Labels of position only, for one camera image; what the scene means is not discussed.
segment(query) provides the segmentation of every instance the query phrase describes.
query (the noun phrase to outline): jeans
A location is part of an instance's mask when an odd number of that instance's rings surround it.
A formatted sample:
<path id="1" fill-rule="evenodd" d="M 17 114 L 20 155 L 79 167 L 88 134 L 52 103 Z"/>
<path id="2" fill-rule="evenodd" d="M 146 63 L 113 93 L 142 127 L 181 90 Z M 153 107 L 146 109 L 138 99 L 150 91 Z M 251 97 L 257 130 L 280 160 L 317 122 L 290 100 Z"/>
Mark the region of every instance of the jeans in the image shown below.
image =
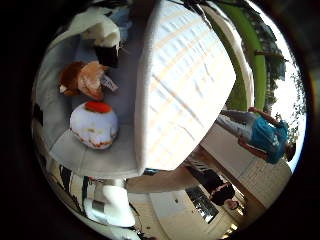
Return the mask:
<path id="1" fill-rule="evenodd" d="M 242 136 L 245 141 L 249 142 L 252 136 L 252 126 L 256 119 L 257 115 L 252 112 L 222 110 L 215 123 L 235 137 Z"/>

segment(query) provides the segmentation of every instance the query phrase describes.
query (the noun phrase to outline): window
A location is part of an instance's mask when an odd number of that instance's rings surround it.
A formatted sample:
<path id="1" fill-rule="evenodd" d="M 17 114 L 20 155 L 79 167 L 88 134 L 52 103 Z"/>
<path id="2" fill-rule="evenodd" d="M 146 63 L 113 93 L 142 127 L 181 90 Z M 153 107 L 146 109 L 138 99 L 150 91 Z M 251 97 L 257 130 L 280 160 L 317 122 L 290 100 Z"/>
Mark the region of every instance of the window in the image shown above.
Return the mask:
<path id="1" fill-rule="evenodd" d="M 200 187 L 188 188 L 186 189 L 186 193 L 202 218 L 210 224 L 219 213 L 213 203 L 208 199 Z"/>

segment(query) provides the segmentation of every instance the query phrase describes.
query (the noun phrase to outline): tree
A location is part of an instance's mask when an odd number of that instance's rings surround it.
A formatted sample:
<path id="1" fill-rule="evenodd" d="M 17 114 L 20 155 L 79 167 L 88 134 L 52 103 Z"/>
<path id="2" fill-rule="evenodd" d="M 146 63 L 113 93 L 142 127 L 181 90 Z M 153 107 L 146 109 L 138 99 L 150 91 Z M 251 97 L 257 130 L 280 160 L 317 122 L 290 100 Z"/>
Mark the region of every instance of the tree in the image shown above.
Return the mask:
<path id="1" fill-rule="evenodd" d="M 293 73 L 290 76 L 290 79 L 294 82 L 295 87 L 297 89 L 297 97 L 293 106 L 293 121 L 289 124 L 289 142 L 295 142 L 299 136 L 299 119 L 301 116 L 306 114 L 307 106 L 306 106 L 306 96 L 305 90 L 302 83 L 301 72 L 297 70 L 297 72 Z"/>

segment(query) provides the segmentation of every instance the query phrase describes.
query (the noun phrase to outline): orange lid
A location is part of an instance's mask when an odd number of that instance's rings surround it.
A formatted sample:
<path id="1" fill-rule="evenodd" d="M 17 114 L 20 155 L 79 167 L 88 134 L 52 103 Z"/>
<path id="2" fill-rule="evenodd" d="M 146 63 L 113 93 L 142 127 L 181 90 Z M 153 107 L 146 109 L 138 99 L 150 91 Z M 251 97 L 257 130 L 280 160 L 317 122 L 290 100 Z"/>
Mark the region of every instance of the orange lid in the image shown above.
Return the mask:
<path id="1" fill-rule="evenodd" d="M 89 101 L 84 106 L 87 110 L 98 113 L 107 113 L 112 110 L 111 106 L 104 102 Z"/>

